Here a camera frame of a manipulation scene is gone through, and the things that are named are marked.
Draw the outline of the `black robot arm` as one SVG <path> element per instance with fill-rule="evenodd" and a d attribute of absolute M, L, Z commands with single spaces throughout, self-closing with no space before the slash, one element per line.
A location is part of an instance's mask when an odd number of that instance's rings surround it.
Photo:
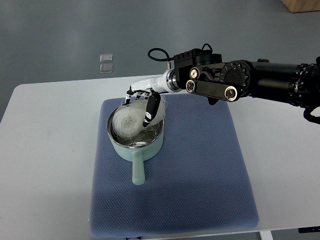
<path fill-rule="evenodd" d="M 286 103 L 303 108 L 307 121 L 320 122 L 319 116 L 312 114 L 320 106 L 318 58 L 312 64 L 272 63 L 263 58 L 223 62 L 208 43 L 173 57 L 162 48 L 159 51 L 165 54 L 164 62 L 174 64 L 175 77 L 168 83 L 175 90 L 204 96 L 212 106 L 244 97 Z"/>

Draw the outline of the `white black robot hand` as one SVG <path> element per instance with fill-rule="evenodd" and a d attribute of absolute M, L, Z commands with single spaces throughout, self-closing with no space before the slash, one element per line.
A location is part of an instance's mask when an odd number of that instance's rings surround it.
<path fill-rule="evenodd" d="M 128 105 L 133 95 L 139 99 L 143 94 L 147 97 L 147 106 L 142 126 L 147 127 L 156 117 L 161 102 L 161 94 L 181 91 L 176 82 L 174 69 L 167 69 L 158 77 L 148 77 L 133 82 L 126 92 L 125 105 Z"/>

